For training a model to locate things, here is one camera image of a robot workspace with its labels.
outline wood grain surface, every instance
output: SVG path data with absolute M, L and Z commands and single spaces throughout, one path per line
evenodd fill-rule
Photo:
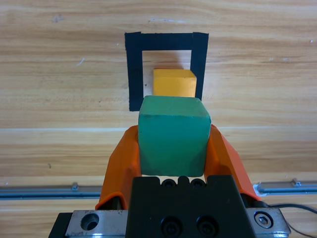
M 209 33 L 203 103 L 252 182 L 317 180 L 315 0 L 1 0 L 0 186 L 101 185 L 137 124 L 128 110 L 124 33 Z M 189 68 L 190 52 L 143 52 Z M 316 196 L 267 197 L 317 207 Z M 0 237 L 46 238 L 59 212 L 95 200 L 0 201 Z M 317 218 L 285 209 L 294 227 Z M 302 237 L 295 233 L 292 237 Z

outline screw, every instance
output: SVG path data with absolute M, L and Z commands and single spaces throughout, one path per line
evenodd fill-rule
M 268 224 L 268 220 L 266 217 L 264 216 L 260 216 L 259 217 L 259 221 L 263 224 L 263 225 L 267 225 Z
M 268 228 L 271 228 L 273 226 L 273 222 L 272 222 L 271 218 L 264 213 L 256 213 L 254 216 L 254 219 L 256 220 L 257 224 L 260 227 L 268 229 Z
M 199 178 L 192 180 L 192 182 L 190 184 L 193 187 L 205 187 L 206 186 L 205 182 Z
M 209 216 L 199 217 L 197 220 L 197 229 L 199 233 L 206 238 L 213 238 L 218 233 L 217 222 Z
M 182 224 L 176 217 L 167 217 L 163 219 L 161 229 L 165 238 L 177 238 L 182 233 Z
M 169 188 L 176 187 L 176 183 L 172 179 L 166 179 L 166 180 L 163 181 L 162 186 L 163 187 L 169 187 Z

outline black cable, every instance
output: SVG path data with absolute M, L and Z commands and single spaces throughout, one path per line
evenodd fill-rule
M 310 212 L 313 212 L 313 213 L 317 214 L 317 210 L 316 209 L 314 209 L 312 207 L 309 207 L 309 206 L 301 205 L 301 204 L 280 203 L 280 204 L 272 204 L 272 205 L 269 205 L 269 206 L 270 207 L 278 207 L 278 208 L 294 207 L 294 208 L 304 209 L 304 210 L 307 210 L 307 211 L 310 211 Z M 302 232 L 298 231 L 297 229 L 292 227 L 287 221 L 286 221 L 286 223 L 292 230 L 294 230 L 298 234 L 301 234 L 302 236 L 310 237 L 310 238 L 317 238 L 316 236 L 312 236 L 312 235 L 305 234 L 305 233 L 302 233 Z
M 300 209 L 304 209 L 310 212 L 313 212 L 315 214 L 317 214 L 317 210 L 309 207 L 309 206 L 305 206 L 305 205 L 301 205 L 301 204 L 295 204 L 295 203 L 280 203 L 280 204 L 272 204 L 270 205 L 270 207 L 278 207 L 278 208 L 286 208 L 286 207 L 294 207 L 294 208 L 300 208 Z

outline yellow wooden block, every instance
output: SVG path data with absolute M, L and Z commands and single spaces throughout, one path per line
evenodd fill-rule
M 189 69 L 154 69 L 154 95 L 195 97 L 196 83 Z

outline wooden block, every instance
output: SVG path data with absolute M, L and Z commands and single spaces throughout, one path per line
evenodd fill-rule
M 154 95 L 195 97 L 196 83 L 189 69 L 154 69 Z
M 139 113 L 141 173 L 200 177 L 210 128 L 198 98 L 146 96 Z

